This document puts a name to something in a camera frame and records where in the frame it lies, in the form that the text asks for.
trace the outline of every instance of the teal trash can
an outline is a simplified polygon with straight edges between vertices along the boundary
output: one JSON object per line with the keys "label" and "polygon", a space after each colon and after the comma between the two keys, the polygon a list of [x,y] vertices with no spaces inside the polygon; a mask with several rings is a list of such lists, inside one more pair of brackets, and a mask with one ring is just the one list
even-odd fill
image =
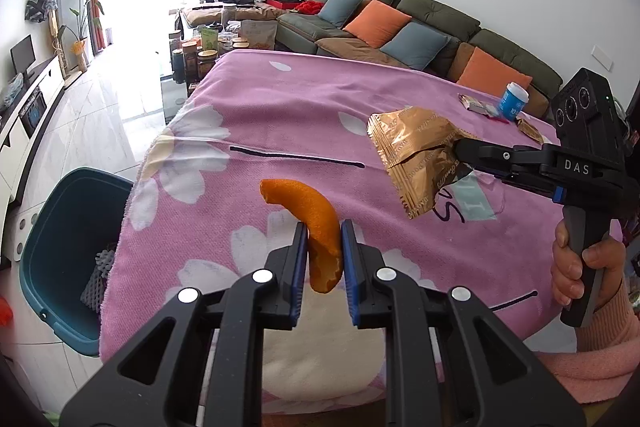
{"label": "teal trash can", "polygon": [[132,183],[80,168],[60,180],[22,252],[20,286],[38,316],[82,355],[98,356],[100,320],[80,295],[95,255],[117,243]]}

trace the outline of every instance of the gold foil wrapper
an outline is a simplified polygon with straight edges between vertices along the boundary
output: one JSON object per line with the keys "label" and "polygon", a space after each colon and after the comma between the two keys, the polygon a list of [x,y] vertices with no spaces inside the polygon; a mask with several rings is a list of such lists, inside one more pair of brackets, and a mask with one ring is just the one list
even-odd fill
{"label": "gold foil wrapper", "polygon": [[411,219],[433,208],[444,185],[471,172],[455,157],[453,145],[474,136],[432,110],[373,114],[367,132]]}
{"label": "gold foil wrapper", "polygon": [[533,127],[524,118],[516,116],[516,125],[518,126],[518,129],[520,130],[520,132],[523,132],[530,139],[535,140],[540,145],[542,145],[545,142],[545,139],[542,137],[542,134],[540,134],[540,131],[538,131],[535,127]]}

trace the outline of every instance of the blue pillow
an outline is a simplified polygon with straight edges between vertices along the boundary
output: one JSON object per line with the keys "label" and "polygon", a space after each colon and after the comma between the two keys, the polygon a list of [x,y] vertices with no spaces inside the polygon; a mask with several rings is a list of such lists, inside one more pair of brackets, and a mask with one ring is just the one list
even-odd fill
{"label": "blue pillow", "polygon": [[447,45],[449,39],[449,36],[430,26],[410,22],[382,46],[380,51],[400,60],[412,70],[422,71]]}
{"label": "blue pillow", "polygon": [[318,17],[336,28],[342,28],[361,2],[362,0],[326,0]]}

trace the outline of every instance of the tv cabinet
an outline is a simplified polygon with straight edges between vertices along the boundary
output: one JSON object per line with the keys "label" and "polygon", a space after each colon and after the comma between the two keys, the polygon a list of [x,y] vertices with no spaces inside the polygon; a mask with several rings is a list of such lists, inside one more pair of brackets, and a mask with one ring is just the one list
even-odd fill
{"label": "tv cabinet", "polygon": [[[39,87],[46,110],[38,126],[29,137],[20,119],[20,110]],[[0,223],[4,229],[6,213],[22,204],[24,188],[38,145],[47,125],[64,93],[65,81],[57,58],[43,62],[33,71],[15,102],[2,113],[0,122]],[[0,256],[0,269],[8,268],[10,261]]]}

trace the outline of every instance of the green sofa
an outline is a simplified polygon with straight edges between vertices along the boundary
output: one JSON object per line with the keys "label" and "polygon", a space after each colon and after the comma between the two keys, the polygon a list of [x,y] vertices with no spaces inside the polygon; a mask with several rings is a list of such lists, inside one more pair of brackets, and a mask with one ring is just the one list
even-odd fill
{"label": "green sofa", "polygon": [[[435,0],[379,0],[410,15],[414,22],[425,24],[450,37],[448,44],[424,70],[455,81],[450,68],[462,42],[476,46],[501,62],[532,76],[530,98],[535,99],[534,116],[543,118],[549,100],[558,93],[562,78],[547,64],[514,42],[481,28],[479,20]],[[288,12],[278,17],[276,40],[296,53],[362,60],[408,68],[398,60],[373,49],[349,32],[336,28],[317,15]]]}

